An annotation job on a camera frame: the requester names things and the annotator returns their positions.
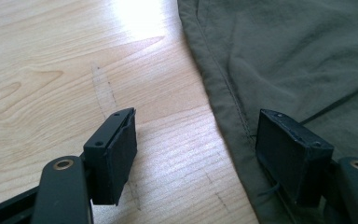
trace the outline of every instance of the scratch mark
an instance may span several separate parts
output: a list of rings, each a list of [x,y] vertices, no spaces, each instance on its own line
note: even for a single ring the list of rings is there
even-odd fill
[[[131,196],[132,196],[133,201],[135,203],[136,209],[141,211],[141,200],[139,200],[139,193],[138,193],[138,190],[137,190],[138,185],[132,180],[131,175],[129,177],[129,181],[127,182],[127,184],[130,187]]]
[[[230,213],[230,211],[228,210],[227,205],[225,204],[225,202],[223,202],[223,199],[220,197],[220,195],[218,193],[215,193],[215,195],[219,199],[220,203],[222,203],[222,205],[226,208],[227,212]]]
[[[117,108],[115,95],[110,86],[109,79],[103,69],[96,63],[91,63],[92,84],[97,95],[98,105],[105,119],[107,119]]]

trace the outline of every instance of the wood grain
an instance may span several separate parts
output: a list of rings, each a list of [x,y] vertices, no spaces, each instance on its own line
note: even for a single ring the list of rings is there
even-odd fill
[[[0,0],[0,202],[135,107],[130,181],[96,223],[257,223],[177,15],[173,0]]]

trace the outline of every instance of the black clamp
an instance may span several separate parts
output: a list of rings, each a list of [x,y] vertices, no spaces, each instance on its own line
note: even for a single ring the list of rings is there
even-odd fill
[[[93,223],[94,204],[116,204],[137,152],[135,110],[111,115],[80,157],[49,162],[38,187],[0,203],[0,223]]]
[[[334,147],[283,113],[262,109],[255,152],[282,199],[317,207],[327,223],[358,223],[358,158],[332,160]]]

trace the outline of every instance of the wooden table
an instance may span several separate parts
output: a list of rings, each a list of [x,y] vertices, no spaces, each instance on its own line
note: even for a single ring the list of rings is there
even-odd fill
[[[174,0],[0,0],[0,202],[135,107],[138,154],[95,223],[257,223]]]

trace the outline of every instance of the black tool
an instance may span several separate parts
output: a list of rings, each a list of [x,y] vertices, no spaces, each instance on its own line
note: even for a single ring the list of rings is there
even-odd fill
[[[283,200],[316,207],[326,223],[358,223],[358,158],[332,160],[334,148],[283,113],[262,109],[256,156]]]
[[[38,187],[0,203],[0,223],[93,223],[94,204],[116,204],[137,152],[135,110],[111,115],[80,157],[49,162]]]

